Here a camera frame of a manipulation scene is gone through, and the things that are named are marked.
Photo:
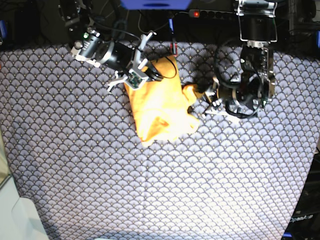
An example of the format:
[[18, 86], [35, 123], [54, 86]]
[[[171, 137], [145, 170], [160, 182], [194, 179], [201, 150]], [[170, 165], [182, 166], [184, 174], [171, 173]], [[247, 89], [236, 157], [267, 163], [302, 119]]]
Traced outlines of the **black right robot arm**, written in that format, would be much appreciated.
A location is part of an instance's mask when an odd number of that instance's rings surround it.
[[70, 39], [70, 53], [79, 62], [115, 71], [108, 88], [124, 83], [139, 90], [146, 82], [160, 82], [163, 76], [145, 55], [154, 31], [137, 36], [127, 31], [128, 22], [118, 17], [108, 26], [105, 18], [93, 13], [90, 0], [61, 0], [59, 14]]

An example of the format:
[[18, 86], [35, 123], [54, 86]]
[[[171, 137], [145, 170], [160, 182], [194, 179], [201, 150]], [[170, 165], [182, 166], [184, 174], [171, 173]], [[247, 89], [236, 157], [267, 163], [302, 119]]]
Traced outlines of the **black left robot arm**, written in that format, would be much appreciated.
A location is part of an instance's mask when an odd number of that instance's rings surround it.
[[277, 0], [239, 0], [236, 15], [239, 23], [239, 39], [243, 42], [239, 61], [242, 72], [225, 79], [219, 70], [219, 53], [233, 41], [220, 44], [213, 59], [215, 77], [202, 92], [208, 107], [202, 117], [212, 114], [221, 105], [225, 112], [240, 120], [256, 117], [275, 94], [274, 51], [270, 47], [277, 42]]

